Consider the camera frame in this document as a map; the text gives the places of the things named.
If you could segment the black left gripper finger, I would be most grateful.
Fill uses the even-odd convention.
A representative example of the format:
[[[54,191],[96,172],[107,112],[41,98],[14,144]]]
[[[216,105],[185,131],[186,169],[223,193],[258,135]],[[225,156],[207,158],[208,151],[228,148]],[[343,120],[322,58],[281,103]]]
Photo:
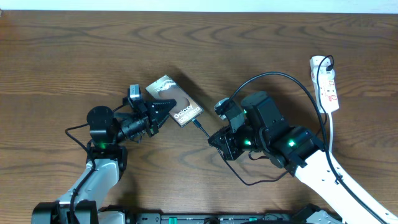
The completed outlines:
[[[169,116],[170,116],[169,112],[164,112],[164,113],[158,112],[158,113],[156,113],[155,114],[155,121],[156,121],[157,127],[161,128],[164,125],[164,123],[167,121]]]
[[[170,100],[154,100],[149,102],[149,115],[155,117],[155,114],[160,112],[170,112],[177,102],[174,99]]]

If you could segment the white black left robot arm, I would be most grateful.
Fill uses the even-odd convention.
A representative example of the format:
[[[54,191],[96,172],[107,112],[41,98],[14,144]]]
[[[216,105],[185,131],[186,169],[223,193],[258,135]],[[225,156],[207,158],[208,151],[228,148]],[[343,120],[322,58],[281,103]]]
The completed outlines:
[[[140,142],[143,134],[157,134],[177,104],[174,99],[146,101],[125,97],[131,113],[96,106],[86,117],[91,139],[82,148],[86,167],[73,186],[54,202],[40,202],[32,212],[32,223],[135,223],[128,209],[103,207],[108,192],[120,181],[127,167],[124,141]]]

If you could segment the white power strip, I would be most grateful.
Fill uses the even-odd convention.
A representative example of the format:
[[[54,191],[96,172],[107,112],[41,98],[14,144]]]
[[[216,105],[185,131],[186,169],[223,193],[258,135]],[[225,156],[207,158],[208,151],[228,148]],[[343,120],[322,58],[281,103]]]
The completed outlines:
[[[339,109],[335,79],[321,79],[313,83],[318,109],[321,113],[329,114]]]

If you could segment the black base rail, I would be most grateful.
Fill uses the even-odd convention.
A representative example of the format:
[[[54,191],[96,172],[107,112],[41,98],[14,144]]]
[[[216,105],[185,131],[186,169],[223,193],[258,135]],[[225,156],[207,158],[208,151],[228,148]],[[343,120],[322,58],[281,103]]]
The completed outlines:
[[[100,221],[100,223],[127,224],[237,224],[237,223],[341,223],[328,215],[325,211],[315,212],[308,218],[293,219],[291,215],[280,213],[266,213],[263,215],[161,215],[158,213],[138,213],[127,216],[126,221],[121,218],[115,221]]]

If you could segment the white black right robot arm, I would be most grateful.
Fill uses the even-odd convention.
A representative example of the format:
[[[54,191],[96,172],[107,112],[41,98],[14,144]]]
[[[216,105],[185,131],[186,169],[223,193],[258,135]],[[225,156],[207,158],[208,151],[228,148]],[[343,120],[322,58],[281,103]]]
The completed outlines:
[[[347,223],[397,223],[397,217],[369,195],[326,152],[323,141],[304,126],[291,126],[264,91],[239,104],[229,98],[215,105],[229,125],[209,144],[227,161],[245,151],[262,152],[271,163],[309,186]]]

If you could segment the white USB charger adapter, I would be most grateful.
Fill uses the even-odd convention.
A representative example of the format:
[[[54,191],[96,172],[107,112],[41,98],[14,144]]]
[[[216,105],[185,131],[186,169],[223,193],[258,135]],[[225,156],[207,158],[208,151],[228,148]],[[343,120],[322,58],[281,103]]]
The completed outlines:
[[[332,55],[316,55],[310,59],[311,79],[314,83],[317,80],[335,78],[334,58]]]

